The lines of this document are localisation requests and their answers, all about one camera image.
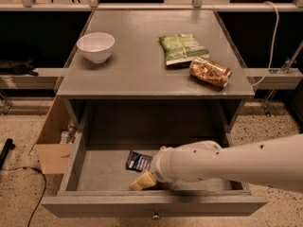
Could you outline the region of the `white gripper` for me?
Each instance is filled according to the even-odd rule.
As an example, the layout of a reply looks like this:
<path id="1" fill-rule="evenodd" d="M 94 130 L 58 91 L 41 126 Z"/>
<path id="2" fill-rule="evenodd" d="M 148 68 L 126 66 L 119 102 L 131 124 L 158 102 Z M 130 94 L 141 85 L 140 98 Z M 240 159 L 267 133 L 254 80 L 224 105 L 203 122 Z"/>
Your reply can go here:
<path id="1" fill-rule="evenodd" d="M 172 148 L 161 147 L 151 160 L 150 171 L 142 172 L 133 183 L 130 189 L 133 191 L 141 191 L 156 186 L 157 181 L 160 183 L 170 183 L 173 178 L 169 175 L 170 156 L 173 152 Z"/>

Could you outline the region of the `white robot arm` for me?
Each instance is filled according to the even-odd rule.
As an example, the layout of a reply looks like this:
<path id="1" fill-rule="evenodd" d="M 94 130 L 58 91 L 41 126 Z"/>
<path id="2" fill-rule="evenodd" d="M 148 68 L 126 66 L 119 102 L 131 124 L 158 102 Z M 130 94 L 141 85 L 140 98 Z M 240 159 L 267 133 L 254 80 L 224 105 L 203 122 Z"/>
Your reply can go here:
<path id="1" fill-rule="evenodd" d="M 303 190 L 303 134 L 223 148 L 200 141 L 162 147 L 151 166 L 131 184 L 134 191 L 175 181 L 224 179 L 300 192 Z"/>

